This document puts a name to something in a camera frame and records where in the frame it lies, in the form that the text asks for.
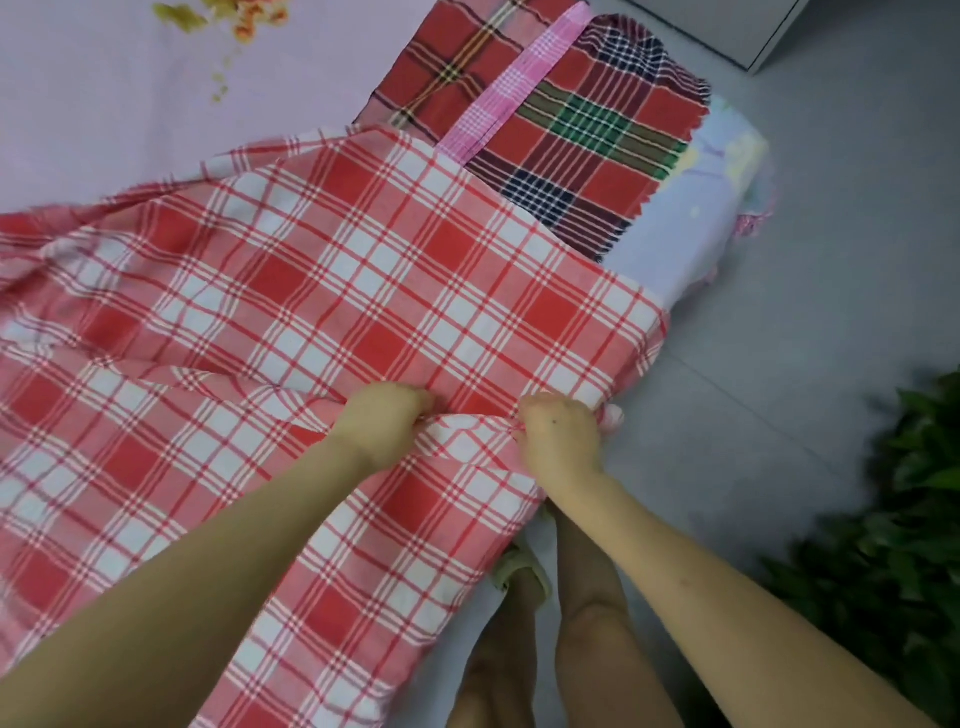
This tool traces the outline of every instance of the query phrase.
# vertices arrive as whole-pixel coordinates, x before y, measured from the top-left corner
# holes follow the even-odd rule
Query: plaid blanket
[[[541,494],[509,432],[597,405],[658,307],[389,128],[236,150],[0,216],[0,665],[328,431],[380,379],[449,414],[310,541],[199,725],[369,726]]]
[[[433,144],[572,0],[440,0],[358,120]],[[622,15],[593,18],[467,168],[601,260],[670,174],[709,86]]]

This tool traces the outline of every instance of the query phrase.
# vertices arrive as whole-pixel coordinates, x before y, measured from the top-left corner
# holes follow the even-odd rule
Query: floral print
[[[203,8],[194,10],[187,3],[167,5],[154,3],[154,14],[164,23],[176,25],[185,33],[193,33],[209,25],[221,25],[229,29],[240,45],[248,45],[256,37],[261,25],[281,26],[290,19],[287,0],[199,0]],[[213,74],[213,81],[219,90],[213,95],[214,101],[220,101],[227,93],[224,71],[232,62],[232,56],[240,52],[237,48],[224,59],[222,71]]]

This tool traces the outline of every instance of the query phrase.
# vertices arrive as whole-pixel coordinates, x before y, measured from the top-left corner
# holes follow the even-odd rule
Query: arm
[[[314,532],[413,446],[433,398],[380,383],[286,473],[168,547],[0,681],[0,726],[187,725]]]
[[[849,652],[604,474],[585,406],[541,394],[520,417],[540,486],[626,572],[736,728],[932,728]]]

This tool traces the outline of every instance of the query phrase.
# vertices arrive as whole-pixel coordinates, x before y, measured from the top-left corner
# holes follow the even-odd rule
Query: person's left hand
[[[425,389],[381,381],[357,390],[327,438],[353,449],[371,473],[396,465],[414,446],[418,420],[433,412]]]

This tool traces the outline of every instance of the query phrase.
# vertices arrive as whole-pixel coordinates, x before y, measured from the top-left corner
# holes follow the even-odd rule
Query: person's left arm
[[[289,471],[97,598],[0,680],[0,726],[178,726],[327,516],[413,446],[433,397],[372,384]]]

